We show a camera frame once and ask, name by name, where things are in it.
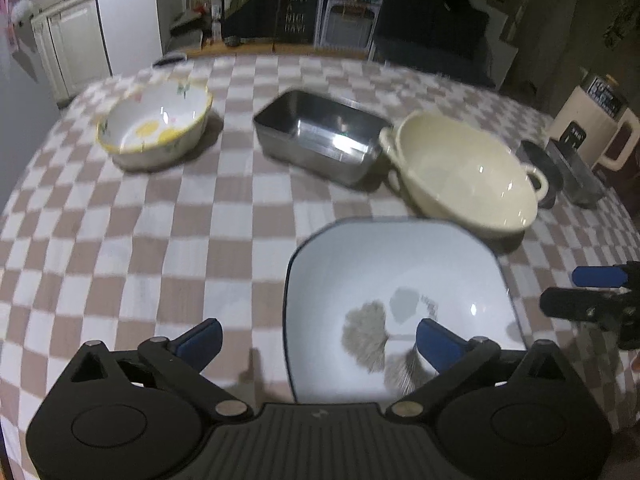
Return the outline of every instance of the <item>table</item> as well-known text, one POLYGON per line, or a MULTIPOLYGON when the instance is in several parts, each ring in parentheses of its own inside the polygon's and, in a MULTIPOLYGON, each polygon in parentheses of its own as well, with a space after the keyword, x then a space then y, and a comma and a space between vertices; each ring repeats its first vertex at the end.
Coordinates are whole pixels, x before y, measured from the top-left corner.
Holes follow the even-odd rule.
MULTIPOLYGON (((0 222, 0 420, 16 479, 34 478, 24 432, 89 339, 132 349, 217 317, 225 341, 204 374, 254 406, 292 400, 282 346, 289 257, 335 219, 410 214, 386 187, 356 192, 263 156, 252 116, 292 86, 355 99, 392 120, 439 110, 511 148, 538 139, 550 121, 489 91, 358 60, 199 59, 90 86, 34 154, 0 222), (167 77, 213 91, 204 140, 183 164, 123 174, 94 143, 95 124, 136 85, 167 77)), ((639 248, 611 191, 592 211, 560 196, 515 250, 499 256, 526 343, 558 342, 613 430, 636 420, 636 354, 619 352, 611 334, 546 318, 538 297, 548 286, 570 286, 577 265, 638 259, 639 248)))

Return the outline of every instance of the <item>cream ceramic bowl with handles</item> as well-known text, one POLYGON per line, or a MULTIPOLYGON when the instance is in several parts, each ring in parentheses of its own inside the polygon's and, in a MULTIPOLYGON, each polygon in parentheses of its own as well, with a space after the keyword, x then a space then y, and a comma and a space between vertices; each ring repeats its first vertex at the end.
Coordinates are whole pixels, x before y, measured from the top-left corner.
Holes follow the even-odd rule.
POLYGON ((439 114, 414 112, 397 128, 384 128, 380 144, 425 215, 483 238, 524 231, 548 191, 540 170, 521 164, 492 134, 439 114))
POLYGON ((200 140, 213 95, 169 79, 134 91, 98 122, 97 140, 123 170, 152 170, 177 160, 200 140))

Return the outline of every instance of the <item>gray metal container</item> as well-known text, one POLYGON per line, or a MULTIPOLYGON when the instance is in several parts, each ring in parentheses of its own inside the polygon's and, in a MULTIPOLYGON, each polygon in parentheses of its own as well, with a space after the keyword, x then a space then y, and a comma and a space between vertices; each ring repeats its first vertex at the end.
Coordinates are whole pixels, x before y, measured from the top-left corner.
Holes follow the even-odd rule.
POLYGON ((570 145, 554 139, 549 139, 546 152, 562 174, 562 190, 569 201, 580 207, 596 207, 606 190, 578 153, 570 145))
POLYGON ((254 117, 265 154, 345 186, 361 182, 382 150, 378 135, 391 126, 350 100, 290 90, 254 117))

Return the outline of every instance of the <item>door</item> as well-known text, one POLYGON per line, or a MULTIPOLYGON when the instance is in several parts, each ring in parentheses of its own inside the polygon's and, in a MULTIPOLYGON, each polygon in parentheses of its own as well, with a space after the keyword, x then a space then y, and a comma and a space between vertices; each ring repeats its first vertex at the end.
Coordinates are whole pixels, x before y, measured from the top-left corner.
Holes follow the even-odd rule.
POLYGON ((56 59, 56 51, 53 47, 53 40, 51 39, 49 21, 34 21, 33 35, 36 39, 36 46, 38 47, 38 53, 42 60, 44 72, 47 75, 47 79, 49 80, 49 84, 53 90, 53 97, 58 102, 68 99, 69 94, 66 91, 65 82, 62 79, 62 72, 60 72, 60 66, 56 59))
POLYGON ((111 75, 95 0, 85 0, 50 16, 49 26, 70 96, 111 75))

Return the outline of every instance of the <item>wooden shelf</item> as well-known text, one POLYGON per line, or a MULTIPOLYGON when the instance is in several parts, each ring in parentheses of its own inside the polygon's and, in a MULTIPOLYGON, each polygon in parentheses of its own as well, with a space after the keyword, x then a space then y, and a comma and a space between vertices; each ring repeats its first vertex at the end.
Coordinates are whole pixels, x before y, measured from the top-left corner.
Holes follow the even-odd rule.
POLYGON ((185 48, 182 50, 189 58, 219 57, 234 55, 257 54, 289 54, 294 56, 346 57, 349 59, 367 59, 367 53, 361 50, 344 50, 335 48, 314 48, 312 45, 291 43, 276 43, 275 52, 271 50, 271 43, 248 43, 236 47, 226 46, 224 43, 205 45, 200 49, 185 48))

